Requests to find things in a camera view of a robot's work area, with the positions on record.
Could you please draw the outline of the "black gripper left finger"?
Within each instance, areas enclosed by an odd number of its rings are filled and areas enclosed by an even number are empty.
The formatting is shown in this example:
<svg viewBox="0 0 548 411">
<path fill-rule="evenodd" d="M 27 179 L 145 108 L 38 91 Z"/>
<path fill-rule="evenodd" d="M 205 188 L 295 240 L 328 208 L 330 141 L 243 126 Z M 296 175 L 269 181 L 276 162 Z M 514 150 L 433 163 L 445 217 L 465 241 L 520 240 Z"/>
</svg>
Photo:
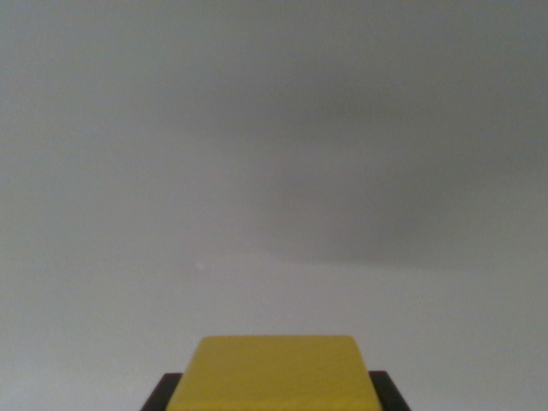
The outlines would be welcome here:
<svg viewBox="0 0 548 411">
<path fill-rule="evenodd" d="M 182 376 L 181 372 L 165 373 L 147 397 L 140 411 L 165 411 Z"/>
</svg>

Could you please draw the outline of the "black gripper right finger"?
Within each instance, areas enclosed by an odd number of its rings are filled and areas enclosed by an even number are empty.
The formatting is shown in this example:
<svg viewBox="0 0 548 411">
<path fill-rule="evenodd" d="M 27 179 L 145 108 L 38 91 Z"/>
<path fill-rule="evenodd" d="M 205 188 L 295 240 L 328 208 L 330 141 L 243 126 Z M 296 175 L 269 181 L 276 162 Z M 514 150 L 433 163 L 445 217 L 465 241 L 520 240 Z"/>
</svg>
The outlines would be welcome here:
<svg viewBox="0 0 548 411">
<path fill-rule="evenodd" d="M 402 393 L 386 371 L 370 371 L 369 377 L 384 411 L 411 411 Z"/>
</svg>

